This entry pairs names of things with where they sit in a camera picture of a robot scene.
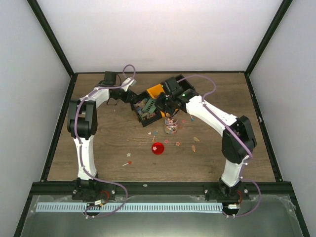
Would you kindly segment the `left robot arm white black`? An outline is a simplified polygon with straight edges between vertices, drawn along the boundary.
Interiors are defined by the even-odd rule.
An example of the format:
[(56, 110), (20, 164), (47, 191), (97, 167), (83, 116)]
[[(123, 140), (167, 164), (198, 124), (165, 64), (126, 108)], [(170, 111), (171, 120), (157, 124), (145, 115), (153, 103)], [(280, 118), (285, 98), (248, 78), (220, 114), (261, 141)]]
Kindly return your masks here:
[(100, 105), (113, 98), (126, 103), (135, 97), (130, 88), (136, 83), (135, 76), (124, 76), (121, 85), (116, 85), (117, 74), (106, 72), (104, 79), (91, 92), (80, 99), (72, 100), (68, 107), (67, 130), (76, 146), (78, 159), (77, 185), (89, 199), (100, 196), (100, 184), (120, 187), (128, 196), (127, 189), (116, 182), (101, 180), (97, 177), (94, 162), (94, 137), (98, 128), (97, 109)]

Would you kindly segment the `red round lid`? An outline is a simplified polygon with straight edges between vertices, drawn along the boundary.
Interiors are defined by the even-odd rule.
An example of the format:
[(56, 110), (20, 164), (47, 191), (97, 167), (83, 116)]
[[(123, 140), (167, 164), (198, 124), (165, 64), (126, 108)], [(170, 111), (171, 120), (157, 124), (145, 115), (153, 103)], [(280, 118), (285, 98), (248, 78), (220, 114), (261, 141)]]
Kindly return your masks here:
[(164, 152), (164, 145), (163, 145), (163, 143), (160, 143), (160, 142), (153, 143), (153, 145), (152, 145), (152, 152), (155, 155), (161, 155)]

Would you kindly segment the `black bin with lollipops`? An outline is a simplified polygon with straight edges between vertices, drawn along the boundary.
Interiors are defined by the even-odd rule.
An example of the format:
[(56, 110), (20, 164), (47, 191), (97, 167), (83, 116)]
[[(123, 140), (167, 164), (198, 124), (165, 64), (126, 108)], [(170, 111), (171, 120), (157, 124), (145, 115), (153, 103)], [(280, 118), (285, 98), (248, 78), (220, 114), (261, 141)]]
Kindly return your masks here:
[(194, 96), (197, 96), (198, 93), (196, 92), (196, 89), (186, 80), (184, 79), (184, 76), (182, 74), (177, 75), (175, 77), (178, 86), (177, 88), (172, 92), (173, 97), (175, 98), (185, 98), (186, 100), (190, 100)]

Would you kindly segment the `black bin with popsicle candies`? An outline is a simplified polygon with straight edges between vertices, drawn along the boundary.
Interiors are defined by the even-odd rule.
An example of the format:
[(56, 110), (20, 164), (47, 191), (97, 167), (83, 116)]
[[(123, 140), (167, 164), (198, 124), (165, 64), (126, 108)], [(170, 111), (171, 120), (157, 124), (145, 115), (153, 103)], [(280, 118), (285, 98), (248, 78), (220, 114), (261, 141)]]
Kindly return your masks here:
[(162, 118), (162, 113), (155, 106), (155, 99), (144, 91), (130, 103), (131, 109), (136, 113), (138, 121), (146, 127)]

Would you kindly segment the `clear plastic jar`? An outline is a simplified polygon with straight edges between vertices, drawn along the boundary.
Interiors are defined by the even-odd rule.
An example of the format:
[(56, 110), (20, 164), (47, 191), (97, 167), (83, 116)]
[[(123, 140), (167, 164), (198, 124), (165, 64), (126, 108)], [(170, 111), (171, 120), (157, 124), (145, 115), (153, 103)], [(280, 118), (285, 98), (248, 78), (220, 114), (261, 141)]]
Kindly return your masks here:
[(164, 120), (164, 131), (166, 134), (174, 135), (178, 130), (178, 119), (166, 118)]

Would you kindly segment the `orange bin with gummies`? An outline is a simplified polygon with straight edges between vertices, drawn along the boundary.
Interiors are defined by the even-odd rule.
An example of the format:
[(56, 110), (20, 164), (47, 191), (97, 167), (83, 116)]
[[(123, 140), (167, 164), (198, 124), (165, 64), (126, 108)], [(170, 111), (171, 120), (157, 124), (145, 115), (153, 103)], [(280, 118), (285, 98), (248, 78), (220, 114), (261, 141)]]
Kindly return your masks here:
[[(156, 100), (158, 98), (158, 96), (162, 92), (164, 92), (164, 90), (163, 90), (163, 86), (159, 83), (159, 84), (147, 89), (146, 92), (148, 93), (150, 98), (153, 98)], [(155, 118), (157, 118), (157, 119), (165, 117), (165, 114), (163, 112), (161, 112), (160, 110), (158, 110), (157, 108), (154, 111), (154, 113), (156, 114)]]

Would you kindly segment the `green slotted plastic scoop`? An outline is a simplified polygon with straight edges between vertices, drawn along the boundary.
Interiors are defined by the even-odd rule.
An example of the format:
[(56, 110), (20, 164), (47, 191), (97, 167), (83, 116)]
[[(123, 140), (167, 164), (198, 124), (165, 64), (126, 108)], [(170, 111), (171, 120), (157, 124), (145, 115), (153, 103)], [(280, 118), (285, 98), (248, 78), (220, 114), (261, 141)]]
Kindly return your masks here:
[(155, 102), (156, 102), (155, 99), (150, 98), (150, 99), (146, 102), (145, 106), (143, 107), (142, 112), (144, 112), (144, 113), (149, 113), (149, 114), (154, 113), (154, 111), (156, 110)]

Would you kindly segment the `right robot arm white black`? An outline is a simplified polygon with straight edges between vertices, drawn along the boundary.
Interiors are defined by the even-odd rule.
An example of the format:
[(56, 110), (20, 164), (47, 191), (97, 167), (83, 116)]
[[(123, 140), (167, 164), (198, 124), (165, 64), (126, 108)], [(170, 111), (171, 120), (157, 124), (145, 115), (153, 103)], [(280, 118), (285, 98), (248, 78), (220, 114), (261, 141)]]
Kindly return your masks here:
[(162, 92), (158, 94), (155, 106), (171, 117), (177, 111), (183, 111), (205, 122), (221, 136), (221, 151), (226, 161), (219, 179), (219, 192), (223, 198), (230, 199), (236, 195), (243, 169), (253, 158), (257, 145), (251, 122), (246, 116), (236, 117), (207, 102), (206, 97), (214, 90), (199, 95), (191, 85), (182, 84), (187, 79), (172, 77), (162, 82)]

